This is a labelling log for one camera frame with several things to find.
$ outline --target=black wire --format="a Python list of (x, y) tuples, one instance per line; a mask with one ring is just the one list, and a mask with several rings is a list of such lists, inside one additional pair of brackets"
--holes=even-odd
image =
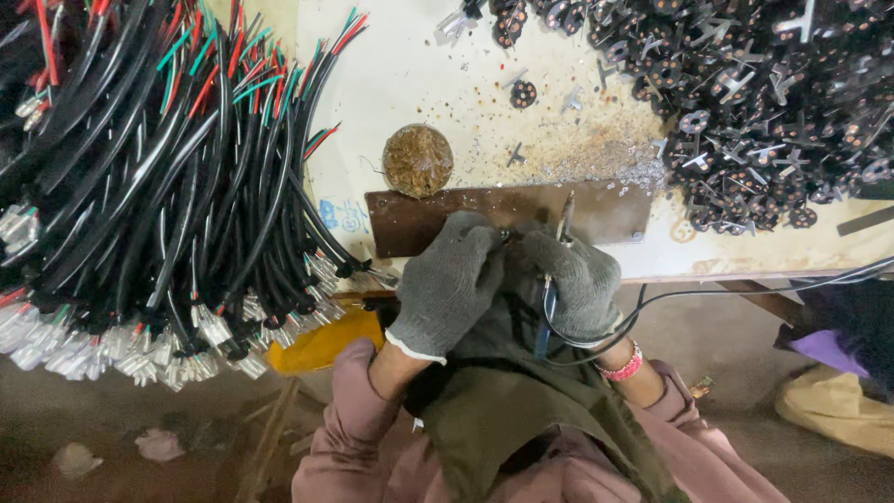
[[(802, 290), (810, 290), (810, 289), (812, 289), (812, 288), (818, 288), (818, 287), (820, 287), (820, 286), (833, 285), (833, 284), (837, 283), (838, 281), (841, 281), (841, 280), (847, 280), (847, 279), (850, 279), (850, 278), (852, 278), (852, 277), (860, 277), (860, 276), (862, 276), (862, 275), (863, 275), (864, 273), (866, 273), (866, 272), (873, 271), (873, 270), (876, 270), (876, 269), (884, 269), (884, 268), (887, 268), (888, 266), (890, 266), (891, 264), (894, 264), (894, 257), (888, 257), (887, 259), (878, 260), (878, 261), (875, 261), (875, 262), (873, 262), (872, 264), (869, 264), (869, 265), (867, 265), (867, 266), (863, 266), (863, 267), (858, 268), (858, 269), (851, 269), (850, 271), (844, 272), (844, 273), (839, 274), (839, 275), (837, 275), (837, 276), (828, 277), (828, 278), (824, 279), (823, 281), (818, 281), (818, 282), (816, 282), (816, 283), (812, 283), (812, 284), (810, 284), (810, 285), (803, 285), (803, 286), (786, 286), (786, 287), (784, 287), (784, 288), (772, 288), (772, 289), (769, 289), (769, 290), (763, 290), (763, 291), (753, 291), (753, 290), (709, 290), (709, 291), (689, 290), (689, 291), (684, 291), (684, 292), (670, 292), (670, 293), (668, 293), (668, 294), (657, 295), (657, 296), (652, 297), (651, 299), (645, 301), (644, 303), (637, 303), (637, 308), (636, 308), (635, 310), (633, 310), (633, 311), (627, 316), (627, 318), (624, 319), (624, 320), (619, 324), (618, 327), (615, 328), (615, 331), (614, 331), (614, 332), (611, 332), (611, 334), (606, 334), (606, 335), (604, 335), (604, 336), (602, 336), (602, 337), (599, 337), (599, 338), (602, 339), (602, 340), (610, 339), (611, 341), (610, 341), (607, 345), (605, 345), (605, 346), (600, 346), (599, 349), (595, 349), (594, 351), (592, 351), (592, 352), (591, 352), (591, 355), (588, 356), (587, 358), (585, 358), (585, 359), (583, 359), (583, 360), (578, 360), (578, 361), (576, 361), (576, 362), (568, 362), (568, 363), (558, 363), (558, 362), (551, 362), (551, 361), (547, 361), (547, 362), (550, 363), (551, 365), (555, 365), (555, 366), (559, 366), (559, 367), (567, 367), (567, 366), (571, 366), (571, 365), (580, 365), (580, 364), (583, 364), (583, 363), (589, 363), (589, 362), (592, 362), (593, 360), (595, 360), (596, 358), (598, 358), (599, 356), (601, 356), (602, 354), (604, 354), (606, 351), (612, 349), (615, 345), (617, 345), (617, 344), (620, 342), (620, 340), (621, 340), (622, 338), (624, 338), (624, 336), (627, 335), (627, 332), (629, 332), (629, 329), (632, 328), (632, 324), (636, 322), (636, 319), (638, 318), (639, 313), (640, 313), (640, 312), (641, 312), (647, 305), (649, 305), (649, 304), (651, 304), (651, 303), (653, 303), (653, 302), (655, 302), (655, 301), (659, 301), (659, 300), (661, 300), (661, 299), (668, 299), (668, 298), (671, 298), (671, 297), (681, 297), (681, 296), (683, 296), (683, 295), (766, 295), (766, 294), (784, 294), (784, 293), (786, 293), (786, 292), (800, 292), (800, 291), (802, 291)], [(645, 286), (644, 286), (644, 290), (641, 291), (640, 294), (642, 295), (642, 294), (644, 294), (644, 293), (645, 293)], [(552, 321), (551, 321), (551, 320), (548, 320), (548, 319), (547, 319), (546, 321), (547, 321), (547, 323), (550, 324), (550, 327), (551, 327), (551, 326), (552, 326)], [(565, 337), (561, 334), (561, 332), (557, 331), (555, 328), (552, 329), (552, 332), (553, 332), (554, 334), (556, 334), (557, 336), (559, 336), (559, 337), (565, 338)]]

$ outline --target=purple cloth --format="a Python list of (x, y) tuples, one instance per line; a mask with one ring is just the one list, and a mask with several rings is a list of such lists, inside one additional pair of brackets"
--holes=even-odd
[(807, 337), (789, 342), (789, 347), (834, 369), (868, 378), (869, 372), (861, 367), (853, 356), (841, 351), (838, 345), (839, 335), (841, 333), (838, 330), (820, 330)]

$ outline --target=glove cuff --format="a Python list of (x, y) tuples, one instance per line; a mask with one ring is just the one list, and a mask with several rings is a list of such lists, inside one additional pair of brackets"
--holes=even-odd
[(603, 336), (614, 332), (615, 329), (624, 320), (624, 313), (622, 313), (617, 308), (615, 308), (614, 311), (617, 314), (617, 316), (611, 322), (611, 324), (608, 327), (606, 327), (605, 330), (602, 330), (601, 333), (599, 333), (598, 335), (593, 336), (593, 337), (587, 337), (587, 338), (576, 338), (573, 336), (570, 336), (570, 337), (562, 336), (562, 339), (568, 345), (571, 345), (574, 347), (580, 347), (580, 348), (584, 348), (584, 349), (595, 349), (596, 347), (599, 347), (600, 345), (603, 345), (603, 344), (609, 342), (610, 339), (603, 338)]
[(387, 339), (388, 342), (392, 343), (393, 345), (398, 346), (401, 349), (401, 351), (404, 354), (406, 354), (407, 356), (409, 356), (410, 358), (415, 358), (416, 360), (426, 360), (427, 362), (438, 362), (441, 365), (447, 364), (447, 359), (444, 358), (443, 356), (432, 356), (431, 354), (424, 354), (424, 353), (419, 353), (417, 351), (413, 351), (412, 349), (407, 347), (407, 345), (404, 344), (404, 342), (402, 340), (397, 338), (397, 336), (394, 335), (394, 333), (391, 331), (390, 328), (387, 328), (385, 330), (385, 339)]

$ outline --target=olive green apron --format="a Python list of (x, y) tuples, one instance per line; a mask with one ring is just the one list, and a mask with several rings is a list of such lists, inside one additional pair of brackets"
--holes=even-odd
[[(515, 330), (513, 339), (509, 304), (494, 300), (448, 365), (432, 365), (409, 388), (407, 408), (423, 420), (453, 500), (484, 501), (513, 453), (563, 425), (589, 435), (644, 500), (689, 501), (624, 400), (592, 366), (543, 366), (524, 344), (533, 330), (524, 340)], [(553, 357), (573, 358), (565, 353)]]

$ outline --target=wrist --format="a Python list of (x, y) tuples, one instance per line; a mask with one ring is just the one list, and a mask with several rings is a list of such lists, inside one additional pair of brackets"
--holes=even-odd
[(396, 345), (386, 342), (369, 365), (369, 384), (382, 399), (393, 401), (430, 364), (428, 360), (411, 358)]
[(612, 349), (600, 354), (596, 358), (596, 364), (607, 371), (623, 369), (630, 362), (634, 351), (633, 341), (624, 337)]

